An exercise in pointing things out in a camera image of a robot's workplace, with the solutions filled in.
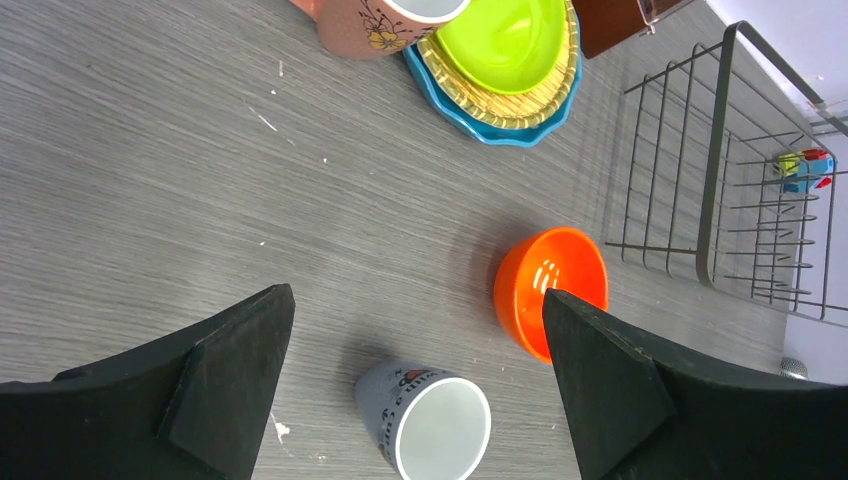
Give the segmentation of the woven bamboo plate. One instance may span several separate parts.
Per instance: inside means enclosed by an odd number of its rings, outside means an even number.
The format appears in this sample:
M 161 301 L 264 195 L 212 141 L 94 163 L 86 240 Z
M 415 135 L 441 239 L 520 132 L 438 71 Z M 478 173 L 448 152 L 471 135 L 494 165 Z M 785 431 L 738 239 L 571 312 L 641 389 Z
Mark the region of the woven bamboo plate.
M 449 60 L 430 35 L 404 51 L 410 71 L 419 74 L 421 88 L 433 92 L 436 107 L 467 123 L 507 132 L 540 128 L 548 120 L 567 117 L 567 108 L 582 74 L 579 22 L 573 5 L 563 3 L 564 40 L 554 70 L 528 93 L 505 95 L 474 86 Z

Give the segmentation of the blue dotted plate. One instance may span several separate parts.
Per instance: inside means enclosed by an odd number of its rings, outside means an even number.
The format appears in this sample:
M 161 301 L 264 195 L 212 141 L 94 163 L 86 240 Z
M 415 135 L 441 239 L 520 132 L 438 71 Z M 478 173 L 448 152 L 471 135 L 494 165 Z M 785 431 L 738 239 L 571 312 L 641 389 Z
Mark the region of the blue dotted plate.
M 579 45 L 569 50 L 570 61 L 565 78 L 565 96 L 551 115 L 537 126 L 520 129 L 505 129 L 489 125 L 473 118 L 460 108 L 437 85 L 436 79 L 425 65 L 417 46 L 403 51 L 406 65 L 422 96 L 430 106 L 448 123 L 461 132 L 486 145 L 531 148 L 539 144 L 548 134 L 561 127 L 568 119 L 582 80 L 582 58 Z

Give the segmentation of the orange bowl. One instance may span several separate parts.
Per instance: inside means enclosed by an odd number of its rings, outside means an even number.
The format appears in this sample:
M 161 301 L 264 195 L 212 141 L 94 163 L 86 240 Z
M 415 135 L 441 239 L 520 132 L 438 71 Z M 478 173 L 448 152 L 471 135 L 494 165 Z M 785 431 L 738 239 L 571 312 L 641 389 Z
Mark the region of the orange bowl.
M 510 338 L 537 360 L 551 364 L 543 323 L 549 289 L 564 290 L 606 311 L 608 272 L 595 242 L 573 227 L 528 237 L 501 262 L 494 281 L 496 316 Z

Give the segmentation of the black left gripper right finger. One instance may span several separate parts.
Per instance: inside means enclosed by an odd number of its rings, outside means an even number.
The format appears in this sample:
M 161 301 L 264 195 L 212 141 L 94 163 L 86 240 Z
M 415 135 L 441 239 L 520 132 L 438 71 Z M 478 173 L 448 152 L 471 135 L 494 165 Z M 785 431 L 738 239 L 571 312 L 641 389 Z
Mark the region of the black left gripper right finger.
M 843 479 L 847 390 L 729 363 L 549 290 L 544 329 L 585 479 Z

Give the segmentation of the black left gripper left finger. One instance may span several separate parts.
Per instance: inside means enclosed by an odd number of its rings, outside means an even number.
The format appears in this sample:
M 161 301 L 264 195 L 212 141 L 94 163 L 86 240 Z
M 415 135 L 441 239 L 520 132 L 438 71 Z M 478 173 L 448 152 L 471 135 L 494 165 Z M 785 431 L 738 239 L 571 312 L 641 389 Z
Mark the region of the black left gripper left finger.
M 273 285 L 48 382 L 1 386 L 5 479 L 248 479 L 295 301 Z

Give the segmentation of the lime green plate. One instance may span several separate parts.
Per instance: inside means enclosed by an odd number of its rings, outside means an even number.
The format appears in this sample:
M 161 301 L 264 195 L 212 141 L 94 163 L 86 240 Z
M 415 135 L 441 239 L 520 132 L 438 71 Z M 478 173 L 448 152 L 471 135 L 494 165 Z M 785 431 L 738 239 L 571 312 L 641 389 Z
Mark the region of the lime green plate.
M 494 93 L 518 95 L 554 70 L 566 31 L 563 1 L 475 0 L 435 36 L 471 82 Z

